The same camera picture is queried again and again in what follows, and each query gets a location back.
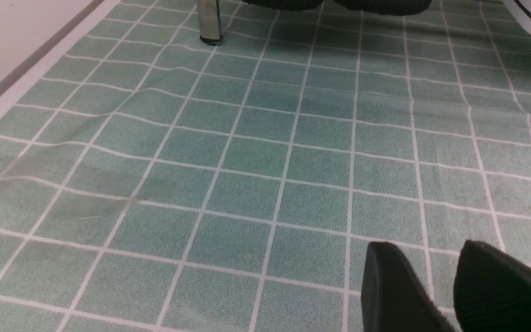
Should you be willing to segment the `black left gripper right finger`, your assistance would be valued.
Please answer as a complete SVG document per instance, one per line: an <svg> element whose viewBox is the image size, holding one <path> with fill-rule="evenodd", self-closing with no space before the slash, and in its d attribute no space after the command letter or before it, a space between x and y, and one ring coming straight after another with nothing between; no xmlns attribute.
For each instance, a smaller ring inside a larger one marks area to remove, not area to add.
<svg viewBox="0 0 531 332"><path fill-rule="evenodd" d="M531 332L531 267L491 244L464 242L453 298L464 332Z"/></svg>

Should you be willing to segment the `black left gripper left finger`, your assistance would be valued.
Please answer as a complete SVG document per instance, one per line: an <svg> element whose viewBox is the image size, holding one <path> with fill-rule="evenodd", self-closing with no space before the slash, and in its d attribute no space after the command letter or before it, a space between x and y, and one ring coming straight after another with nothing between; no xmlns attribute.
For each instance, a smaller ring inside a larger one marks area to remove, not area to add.
<svg viewBox="0 0 531 332"><path fill-rule="evenodd" d="M361 290L365 332L453 332L404 253L389 242L367 245Z"/></svg>

